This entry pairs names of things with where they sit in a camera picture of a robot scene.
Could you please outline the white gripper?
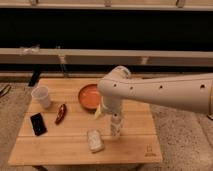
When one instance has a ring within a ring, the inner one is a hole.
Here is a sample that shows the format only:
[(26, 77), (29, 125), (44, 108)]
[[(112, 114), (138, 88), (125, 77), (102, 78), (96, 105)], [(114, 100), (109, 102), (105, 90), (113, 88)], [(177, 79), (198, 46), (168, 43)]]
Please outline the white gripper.
[(122, 101), (116, 98), (103, 97), (101, 99), (101, 105), (98, 105), (94, 118), (98, 119), (102, 114), (120, 114), (122, 110)]

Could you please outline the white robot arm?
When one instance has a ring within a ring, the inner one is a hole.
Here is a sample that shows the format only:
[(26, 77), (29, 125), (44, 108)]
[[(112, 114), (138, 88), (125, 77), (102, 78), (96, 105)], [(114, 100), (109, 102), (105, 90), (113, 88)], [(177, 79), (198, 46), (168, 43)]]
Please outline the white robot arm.
[(124, 66), (117, 66), (100, 79), (102, 98), (95, 118), (120, 114), (122, 100), (136, 100), (213, 116), (213, 74), (154, 79), (133, 79)]

